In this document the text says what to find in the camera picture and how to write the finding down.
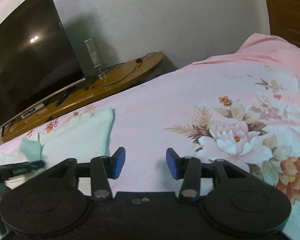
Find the white small cloth garment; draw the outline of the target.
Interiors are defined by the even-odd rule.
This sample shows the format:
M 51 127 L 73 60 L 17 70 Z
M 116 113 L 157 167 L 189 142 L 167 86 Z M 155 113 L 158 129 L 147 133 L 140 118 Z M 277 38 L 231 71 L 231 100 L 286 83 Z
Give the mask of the white small cloth garment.
M 94 157 L 107 155 L 114 121 L 115 111 L 112 108 L 74 113 L 2 144 L 0 166 L 39 160 L 45 163 L 44 168 L 6 180 L 6 186 L 12 189 L 18 187 L 68 158 L 85 163 Z

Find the silver set-top box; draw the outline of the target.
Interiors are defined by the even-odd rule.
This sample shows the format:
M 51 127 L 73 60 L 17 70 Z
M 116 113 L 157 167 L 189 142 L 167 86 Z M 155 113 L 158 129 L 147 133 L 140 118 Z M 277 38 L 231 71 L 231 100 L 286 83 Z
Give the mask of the silver set-top box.
M 44 103 L 41 102 L 41 103 L 37 104 L 36 106 L 32 107 L 31 109 L 29 109 L 28 111 L 26 111 L 23 114 L 21 114 L 20 117 L 22 119 L 26 119 L 29 116 L 31 116 L 33 113 L 36 113 L 37 111 L 41 110 L 44 107 L 45 107 Z

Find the wooden tv stand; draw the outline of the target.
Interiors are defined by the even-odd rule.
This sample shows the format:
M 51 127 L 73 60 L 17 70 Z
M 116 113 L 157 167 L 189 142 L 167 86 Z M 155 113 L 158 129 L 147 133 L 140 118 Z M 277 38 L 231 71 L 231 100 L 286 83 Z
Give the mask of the wooden tv stand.
M 61 116 L 136 85 L 157 70 L 163 59 L 163 52 L 151 52 L 136 60 L 110 67 L 103 79 L 88 78 L 70 90 L 60 106 L 56 105 L 60 97 L 55 96 L 47 106 L 28 118 L 12 122 L 4 133 L 0 130 L 0 145 L 24 133 L 27 137 L 32 136 L 34 129 L 40 125 L 43 125 L 44 132 L 50 133 L 61 124 Z

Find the pink floral bed sheet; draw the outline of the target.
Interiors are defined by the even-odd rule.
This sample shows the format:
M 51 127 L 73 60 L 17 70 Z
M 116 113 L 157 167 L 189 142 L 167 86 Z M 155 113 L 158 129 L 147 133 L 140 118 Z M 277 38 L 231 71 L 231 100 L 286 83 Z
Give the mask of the pink floral bed sheet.
M 126 149 L 118 191 L 174 191 L 167 148 L 225 159 L 281 190 L 292 204 L 285 234 L 300 239 L 300 48 L 251 35 L 213 56 L 61 116 L 112 108 L 108 154 Z

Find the black flat screen television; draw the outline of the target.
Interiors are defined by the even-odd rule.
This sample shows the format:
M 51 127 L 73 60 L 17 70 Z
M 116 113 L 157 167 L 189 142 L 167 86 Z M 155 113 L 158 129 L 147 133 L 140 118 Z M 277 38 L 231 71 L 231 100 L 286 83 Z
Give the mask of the black flat screen television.
M 0 24 L 0 128 L 84 80 L 53 0 L 25 0 Z

